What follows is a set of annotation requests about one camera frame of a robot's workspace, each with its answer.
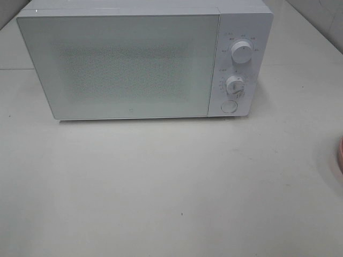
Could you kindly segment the pink plate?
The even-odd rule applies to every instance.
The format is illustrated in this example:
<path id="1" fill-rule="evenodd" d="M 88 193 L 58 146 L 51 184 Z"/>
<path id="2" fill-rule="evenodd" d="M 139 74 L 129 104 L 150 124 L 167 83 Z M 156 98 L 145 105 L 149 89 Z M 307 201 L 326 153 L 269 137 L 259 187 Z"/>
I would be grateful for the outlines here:
<path id="1" fill-rule="evenodd" d="M 340 169 L 340 172 L 343 173 L 343 137 L 339 139 L 338 148 L 337 148 L 337 163 Z"/>

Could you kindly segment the white microwave door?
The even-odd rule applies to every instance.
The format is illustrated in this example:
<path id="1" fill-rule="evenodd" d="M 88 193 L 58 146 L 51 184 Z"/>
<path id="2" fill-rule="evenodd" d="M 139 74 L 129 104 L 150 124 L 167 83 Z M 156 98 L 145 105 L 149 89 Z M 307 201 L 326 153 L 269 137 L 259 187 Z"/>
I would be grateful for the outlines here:
<path id="1" fill-rule="evenodd" d="M 17 22 L 57 120 L 207 115 L 218 15 Z"/>

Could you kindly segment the upper white power knob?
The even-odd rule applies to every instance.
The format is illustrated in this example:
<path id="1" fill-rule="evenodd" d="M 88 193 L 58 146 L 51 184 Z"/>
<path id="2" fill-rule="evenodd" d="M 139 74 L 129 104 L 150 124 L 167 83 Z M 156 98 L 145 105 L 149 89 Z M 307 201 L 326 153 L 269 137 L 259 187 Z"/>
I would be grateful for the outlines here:
<path id="1" fill-rule="evenodd" d="M 244 64 L 251 60 L 253 45 L 246 39 L 240 39 L 231 46 L 231 57 L 235 63 Z"/>

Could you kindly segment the white microwave oven body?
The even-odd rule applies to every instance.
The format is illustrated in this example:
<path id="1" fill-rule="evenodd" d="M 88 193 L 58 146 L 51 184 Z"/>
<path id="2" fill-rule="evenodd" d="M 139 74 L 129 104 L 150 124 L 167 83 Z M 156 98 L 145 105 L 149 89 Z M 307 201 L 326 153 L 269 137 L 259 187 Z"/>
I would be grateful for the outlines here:
<path id="1" fill-rule="evenodd" d="M 207 115 L 202 117 L 246 116 L 251 107 L 273 21 L 273 13 L 262 1 L 31 1 L 19 12 L 17 20 L 20 17 L 199 15 L 219 16 L 210 101 Z M 253 45 L 251 60 L 244 64 L 235 63 L 231 57 L 231 46 L 240 39 L 246 39 Z M 243 92 L 227 94 L 226 80 L 231 75 L 245 79 Z M 221 105 L 228 100 L 238 104 L 232 114 L 221 110 Z"/>

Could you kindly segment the round white door button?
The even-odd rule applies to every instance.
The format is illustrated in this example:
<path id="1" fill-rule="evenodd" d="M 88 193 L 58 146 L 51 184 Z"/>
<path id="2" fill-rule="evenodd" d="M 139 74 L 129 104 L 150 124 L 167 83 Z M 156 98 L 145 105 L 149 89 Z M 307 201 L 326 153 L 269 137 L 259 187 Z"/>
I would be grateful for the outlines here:
<path id="1" fill-rule="evenodd" d="M 226 114 L 232 114 L 237 110 L 238 104 L 236 101 L 234 100 L 228 100 L 225 101 L 222 105 L 221 105 L 221 110 L 223 113 Z"/>

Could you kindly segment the lower white timer knob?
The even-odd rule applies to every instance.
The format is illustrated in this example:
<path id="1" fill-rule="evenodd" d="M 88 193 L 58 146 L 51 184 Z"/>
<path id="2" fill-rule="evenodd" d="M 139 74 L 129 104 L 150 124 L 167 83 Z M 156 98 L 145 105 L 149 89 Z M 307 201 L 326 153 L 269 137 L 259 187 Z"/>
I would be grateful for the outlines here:
<path id="1" fill-rule="evenodd" d="M 244 91 L 245 79 L 239 75 L 231 75 L 226 80 L 226 92 L 229 95 L 236 95 Z"/>

